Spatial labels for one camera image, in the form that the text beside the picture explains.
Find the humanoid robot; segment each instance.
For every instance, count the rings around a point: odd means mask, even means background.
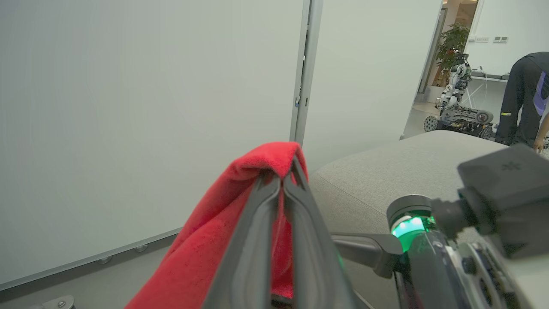
[[[440,119],[435,116],[427,117],[423,128],[425,132],[451,130],[488,139],[492,135],[490,122],[494,115],[460,105],[463,93],[471,81],[471,67],[467,63],[468,54],[459,51],[454,53],[458,64],[450,69],[450,82],[436,103],[436,107],[440,109]]]

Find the gray sofa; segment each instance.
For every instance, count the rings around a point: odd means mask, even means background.
[[[334,161],[311,175],[311,190],[330,232],[388,233],[395,199],[421,194],[457,199],[458,164],[506,146],[465,134],[432,131]],[[474,229],[461,241],[478,239]],[[375,309],[399,308],[392,279],[345,261],[355,290]]]

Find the hand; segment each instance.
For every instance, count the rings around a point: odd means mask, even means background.
[[[544,149],[545,141],[543,139],[536,139],[534,141],[534,151],[536,153],[541,153],[541,151]]]

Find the red towel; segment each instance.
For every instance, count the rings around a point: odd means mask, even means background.
[[[272,169],[284,177],[294,155],[307,176],[301,148],[294,142],[265,144],[236,159],[206,192],[126,309],[200,308],[260,170]],[[283,206],[280,198],[273,225],[271,286],[273,294],[292,298],[292,236]]]

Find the white wall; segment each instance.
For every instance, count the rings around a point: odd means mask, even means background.
[[[471,35],[489,36],[489,43],[468,42],[465,49],[472,68],[482,66],[489,74],[503,75],[529,53],[549,51],[547,0],[482,0],[478,24]],[[493,43],[508,36],[508,43]]]
[[[324,0],[303,142],[311,171],[399,140],[441,5]]]
[[[1,1],[0,289],[180,228],[233,159],[287,141],[302,10]]]

